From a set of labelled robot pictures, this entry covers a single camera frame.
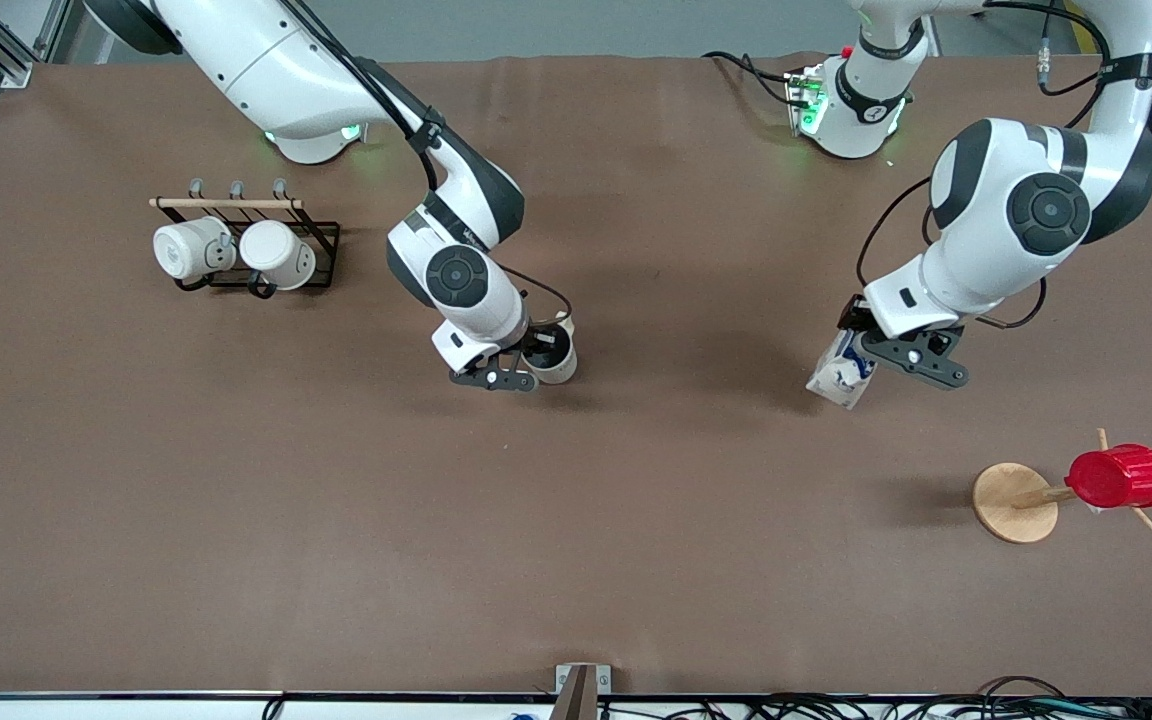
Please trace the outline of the wooden mug tree stand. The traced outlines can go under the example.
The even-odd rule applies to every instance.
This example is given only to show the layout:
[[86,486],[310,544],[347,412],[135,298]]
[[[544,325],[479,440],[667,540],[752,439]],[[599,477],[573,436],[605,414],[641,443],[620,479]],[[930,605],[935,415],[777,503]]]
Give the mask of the wooden mug tree stand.
[[[1106,450],[1114,446],[1117,445],[1111,444],[1106,429],[1096,429],[1093,450]],[[1097,509],[1075,497],[1071,488],[1066,487],[1064,479],[1059,483],[1049,482],[1036,469],[1020,462],[998,462],[982,470],[972,484],[975,520],[978,520],[992,537],[1010,544],[1034,544],[1047,539],[1055,530],[1060,509],[1066,503],[1083,505],[1094,514],[1130,511],[1135,518],[1152,530],[1149,509],[1135,509],[1135,507]]]

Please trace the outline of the blue white milk carton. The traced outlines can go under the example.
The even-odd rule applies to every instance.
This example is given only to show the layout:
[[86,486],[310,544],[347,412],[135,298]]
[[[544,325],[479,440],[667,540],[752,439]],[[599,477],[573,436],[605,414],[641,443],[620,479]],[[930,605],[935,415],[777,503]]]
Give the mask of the blue white milk carton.
[[859,340],[858,331],[838,331],[814,364],[806,389],[847,410],[858,404],[877,369],[876,361],[861,353]]

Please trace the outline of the red ribbed cup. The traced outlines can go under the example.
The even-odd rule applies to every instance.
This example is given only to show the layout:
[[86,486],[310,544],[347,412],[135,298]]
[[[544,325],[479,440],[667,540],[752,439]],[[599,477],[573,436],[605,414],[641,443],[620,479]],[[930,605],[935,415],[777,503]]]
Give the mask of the red ribbed cup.
[[1097,509],[1151,509],[1152,448],[1124,444],[1082,454],[1071,462],[1064,484]]

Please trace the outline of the grey mug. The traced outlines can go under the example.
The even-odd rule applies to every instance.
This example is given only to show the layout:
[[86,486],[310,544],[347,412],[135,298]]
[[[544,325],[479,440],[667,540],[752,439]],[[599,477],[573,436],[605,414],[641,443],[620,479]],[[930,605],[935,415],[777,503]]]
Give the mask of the grey mug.
[[558,386],[558,384],[563,384],[571,381],[573,374],[576,373],[577,365],[579,365],[579,359],[577,359],[576,347],[573,343],[573,331],[575,331],[575,325],[573,325],[573,316],[570,311],[559,311],[556,319],[553,323],[570,323],[570,342],[564,343],[564,361],[558,366],[530,366],[524,361],[524,342],[526,338],[538,338],[539,325],[532,325],[526,329],[526,336],[524,342],[522,342],[522,361],[526,365],[539,382],[550,384],[550,386]]

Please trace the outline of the grey metal mount bracket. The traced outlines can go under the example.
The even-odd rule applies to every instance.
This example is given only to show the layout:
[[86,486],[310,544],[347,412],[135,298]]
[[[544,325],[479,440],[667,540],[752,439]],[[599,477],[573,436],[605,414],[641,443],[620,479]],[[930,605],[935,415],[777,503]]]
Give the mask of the grey metal mount bracket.
[[604,720],[602,694],[612,692],[609,664],[559,664],[556,700],[548,720]]

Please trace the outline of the white mug with round base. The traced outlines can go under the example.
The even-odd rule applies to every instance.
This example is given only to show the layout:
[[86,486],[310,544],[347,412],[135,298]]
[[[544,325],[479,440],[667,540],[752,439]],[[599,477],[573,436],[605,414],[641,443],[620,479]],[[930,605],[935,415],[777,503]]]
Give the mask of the white mug with round base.
[[205,275],[228,272],[238,259],[236,237],[215,217],[161,225],[152,247],[160,268],[175,281],[200,281]]

